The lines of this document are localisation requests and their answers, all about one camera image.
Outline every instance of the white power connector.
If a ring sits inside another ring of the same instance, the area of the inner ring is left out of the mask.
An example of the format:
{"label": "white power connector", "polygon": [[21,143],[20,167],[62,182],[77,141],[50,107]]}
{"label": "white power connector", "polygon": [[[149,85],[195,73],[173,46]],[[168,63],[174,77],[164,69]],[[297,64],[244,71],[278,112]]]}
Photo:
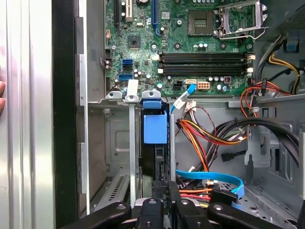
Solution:
{"label": "white power connector", "polygon": [[186,106],[185,106],[185,109],[184,109],[184,113],[188,112],[191,109],[193,109],[193,111],[196,112],[197,108],[194,108],[194,107],[196,107],[196,101],[195,100],[188,101],[186,103]]}

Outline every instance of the red cable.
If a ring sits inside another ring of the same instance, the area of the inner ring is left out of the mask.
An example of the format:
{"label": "red cable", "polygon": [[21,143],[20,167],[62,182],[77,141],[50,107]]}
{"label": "red cable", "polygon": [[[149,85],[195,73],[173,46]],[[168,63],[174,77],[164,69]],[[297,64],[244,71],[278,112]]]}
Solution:
{"label": "red cable", "polygon": [[210,197],[200,197],[200,196],[195,196],[195,195],[186,195],[186,194],[181,194],[181,197],[187,197],[187,198],[195,198],[195,199],[205,199],[205,200],[210,200]]}

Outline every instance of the pcie slot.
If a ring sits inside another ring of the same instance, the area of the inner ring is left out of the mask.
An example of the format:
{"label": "pcie slot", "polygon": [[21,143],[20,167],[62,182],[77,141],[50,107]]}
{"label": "pcie slot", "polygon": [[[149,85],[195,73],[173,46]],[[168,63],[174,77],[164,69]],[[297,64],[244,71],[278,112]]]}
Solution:
{"label": "pcie slot", "polygon": [[157,12],[158,12],[158,0],[152,0],[152,26],[153,28],[155,28],[156,34],[158,36],[161,36],[158,31]]}
{"label": "pcie slot", "polygon": [[132,22],[132,0],[126,0],[126,21]]}
{"label": "pcie slot", "polygon": [[113,3],[113,16],[114,16],[114,26],[116,30],[120,29],[120,6],[119,1],[114,1]]}

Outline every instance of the blue plastic latch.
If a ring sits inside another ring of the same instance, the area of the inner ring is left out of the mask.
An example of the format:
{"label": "blue plastic latch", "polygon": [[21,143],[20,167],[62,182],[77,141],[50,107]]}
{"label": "blue plastic latch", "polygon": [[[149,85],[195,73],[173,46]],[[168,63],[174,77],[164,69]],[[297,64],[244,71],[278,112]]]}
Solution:
{"label": "blue plastic latch", "polygon": [[144,143],[167,144],[167,115],[144,115]]}
{"label": "blue plastic latch", "polygon": [[160,99],[150,99],[143,101],[144,109],[159,109],[161,110],[162,104]]}

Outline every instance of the metal bracket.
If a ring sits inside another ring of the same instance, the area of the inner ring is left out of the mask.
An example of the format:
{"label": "metal bracket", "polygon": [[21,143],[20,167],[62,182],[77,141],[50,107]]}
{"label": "metal bracket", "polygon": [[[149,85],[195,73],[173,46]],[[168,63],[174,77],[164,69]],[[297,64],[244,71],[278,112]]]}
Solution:
{"label": "metal bracket", "polygon": [[142,92],[142,99],[161,99],[161,92],[150,90]]}
{"label": "metal bracket", "polygon": [[119,91],[111,91],[108,93],[108,95],[106,95],[105,99],[122,99],[122,93]]}
{"label": "metal bracket", "polygon": [[[231,31],[230,30],[230,10],[231,9],[241,9],[243,7],[247,6],[255,6],[255,26],[249,27],[249,28],[238,28],[237,31]],[[219,21],[221,22],[220,27],[218,28],[218,33],[215,33],[215,35],[219,36],[220,40],[228,40],[228,39],[238,39],[238,38],[247,38],[251,37],[253,40],[256,40],[260,36],[262,36],[267,27],[262,27],[263,22],[268,17],[267,14],[263,14],[263,11],[266,11],[267,7],[260,3],[259,0],[248,0],[244,2],[229,4],[225,6],[218,7],[218,11],[215,10],[215,14],[219,17]],[[257,37],[253,37],[252,35],[243,35],[243,36],[231,36],[226,37],[229,35],[244,33],[244,32],[250,32],[255,30],[263,30],[263,32],[258,35]]]}

